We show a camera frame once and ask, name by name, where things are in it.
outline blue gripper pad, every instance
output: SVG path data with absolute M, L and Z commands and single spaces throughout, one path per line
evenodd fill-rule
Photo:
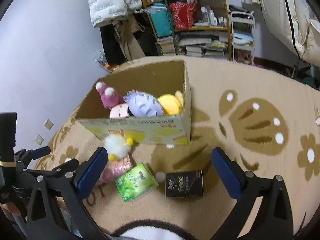
M 31 158 L 33 160 L 36 160 L 36 159 L 39 159 L 39 158 L 41 158 L 43 156 L 46 156 L 46 155 L 50 154 L 50 152 L 51 152 L 50 147 L 49 146 L 44 146 L 44 147 L 41 147 L 39 149 L 32 150 L 30 154 L 31 154 Z
M 103 147 L 98 147 L 89 160 L 81 163 L 73 180 L 79 200 L 90 196 L 107 162 L 107 150 Z
M 211 163 L 216 169 L 229 196 L 239 200 L 242 195 L 241 182 L 228 164 L 231 163 L 230 159 L 221 148 L 217 147 L 212 150 Z

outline white shelf rack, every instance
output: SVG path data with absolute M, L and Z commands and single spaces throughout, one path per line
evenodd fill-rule
M 235 17 L 236 15 L 239 15 L 239 14 L 245 15 L 246 18 Z M 248 51 L 251 51 L 252 64 L 253 64 L 253 59 L 254 59 L 254 34 L 253 33 L 254 33 L 254 29 L 255 29 L 255 18 L 252 13 L 245 13 L 245 12 L 231 12 L 230 16 L 231 16 L 230 18 L 231 18 L 232 49 L 233 49 L 232 59 L 233 59 L 233 61 L 235 61 L 235 49 L 248 50 Z M 245 23 L 245 24 L 252 25 L 251 33 L 253 34 L 253 46 L 237 45 L 234 43 L 233 23 Z

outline white pom-pom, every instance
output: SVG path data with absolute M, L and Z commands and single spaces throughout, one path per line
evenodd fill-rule
M 98 89 L 100 89 L 102 87 L 102 82 L 98 82 L 97 84 L 96 84 L 96 90 L 98 90 Z
M 115 92 L 115 89 L 109 87 L 109 88 L 106 88 L 106 90 L 104 91 L 104 94 L 106 96 L 111 96 L 111 95 L 113 95 L 114 92 Z
M 119 135 L 109 135 L 104 139 L 104 147 L 108 155 L 114 154 L 117 160 L 126 157 L 131 150 L 131 146 L 127 145 L 125 138 Z
M 162 171 L 157 172 L 156 175 L 155 175 L 155 179 L 159 183 L 164 182 L 165 181 L 165 177 L 166 177 L 166 175 Z

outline person's hand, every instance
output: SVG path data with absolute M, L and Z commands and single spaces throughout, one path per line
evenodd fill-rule
M 12 202 L 8 202 L 8 203 L 0 205 L 0 206 L 4 210 L 7 210 L 8 212 L 10 212 L 13 215 L 21 216 L 19 209 Z

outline electrical outlet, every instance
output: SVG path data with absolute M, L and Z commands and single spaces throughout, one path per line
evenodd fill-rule
M 35 142 L 41 145 L 43 142 L 43 138 L 38 134 L 37 137 L 35 138 Z
M 43 124 L 45 128 L 47 128 L 48 130 L 50 130 L 53 126 L 53 122 L 51 122 L 49 119 L 47 119 L 47 121 L 45 121 L 45 123 Z

